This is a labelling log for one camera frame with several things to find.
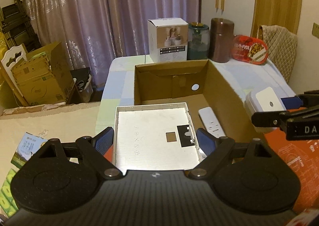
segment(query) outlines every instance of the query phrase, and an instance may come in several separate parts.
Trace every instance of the barcode label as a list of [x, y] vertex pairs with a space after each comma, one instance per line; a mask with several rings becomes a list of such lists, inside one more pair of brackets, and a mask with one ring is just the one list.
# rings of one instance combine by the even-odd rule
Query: barcode label
[[56, 99], [57, 99], [57, 100], [62, 100], [62, 99], [63, 99], [63, 96], [61, 96], [60, 94], [57, 94], [57, 95], [56, 95]]

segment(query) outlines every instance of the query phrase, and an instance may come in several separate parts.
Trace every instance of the purple curtain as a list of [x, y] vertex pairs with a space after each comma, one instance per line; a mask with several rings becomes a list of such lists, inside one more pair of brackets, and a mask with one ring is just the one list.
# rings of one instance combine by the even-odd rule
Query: purple curtain
[[148, 54], [147, 20], [198, 21], [199, 0], [23, 0], [43, 45], [62, 41], [70, 67], [102, 88], [116, 57]]

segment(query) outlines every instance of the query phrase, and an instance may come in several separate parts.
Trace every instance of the wall socket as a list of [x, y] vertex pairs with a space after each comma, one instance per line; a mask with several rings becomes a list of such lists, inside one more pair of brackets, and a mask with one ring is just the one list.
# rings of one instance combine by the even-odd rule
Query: wall socket
[[316, 23], [314, 23], [314, 26], [312, 27], [312, 35], [319, 39], [319, 25]]

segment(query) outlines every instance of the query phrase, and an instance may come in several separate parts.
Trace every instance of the power strip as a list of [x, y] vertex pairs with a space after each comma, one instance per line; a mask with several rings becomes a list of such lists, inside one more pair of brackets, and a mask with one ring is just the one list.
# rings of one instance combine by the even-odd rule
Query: power strip
[[211, 135], [219, 138], [221, 136], [226, 136], [223, 128], [221, 127], [216, 115], [210, 107], [200, 109], [198, 111], [200, 118], [205, 126], [206, 131]]

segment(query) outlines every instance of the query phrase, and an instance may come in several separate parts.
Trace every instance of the white circle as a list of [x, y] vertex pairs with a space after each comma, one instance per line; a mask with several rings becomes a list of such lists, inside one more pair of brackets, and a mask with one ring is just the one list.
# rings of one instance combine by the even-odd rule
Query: white circle
[[199, 85], [198, 85], [198, 84], [192, 85], [192, 90], [193, 90], [193, 91], [196, 91], [196, 90], [198, 90], [198, 89], [199, 89]]

